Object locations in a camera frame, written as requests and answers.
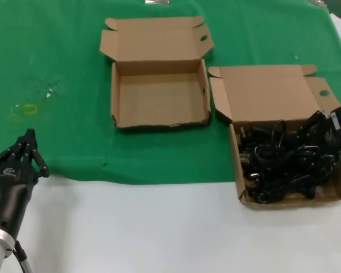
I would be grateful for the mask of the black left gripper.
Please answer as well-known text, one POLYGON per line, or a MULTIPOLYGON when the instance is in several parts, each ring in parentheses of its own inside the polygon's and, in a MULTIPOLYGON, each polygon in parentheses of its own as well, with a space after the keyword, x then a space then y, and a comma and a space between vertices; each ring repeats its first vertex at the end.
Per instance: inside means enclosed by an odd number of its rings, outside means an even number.
POLYGON ((38 178, 50 176, 38 151, 34 129, 27 129, 0 153, 0 229, 17 238, 38 178), (35 161, 39 170, 30 164, 35 161))

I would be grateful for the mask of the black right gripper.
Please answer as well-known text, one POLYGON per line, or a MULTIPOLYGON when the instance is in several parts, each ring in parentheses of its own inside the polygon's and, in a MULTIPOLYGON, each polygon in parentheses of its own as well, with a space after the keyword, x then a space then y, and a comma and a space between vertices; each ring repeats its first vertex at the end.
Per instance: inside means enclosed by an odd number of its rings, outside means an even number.
POLYGON ((321 159, 330 166, 341 165, 341 111, 329 115, 316 111, 300 127, 300 137, 304 137, 316 125, 314 137, 322 149, 321 159))

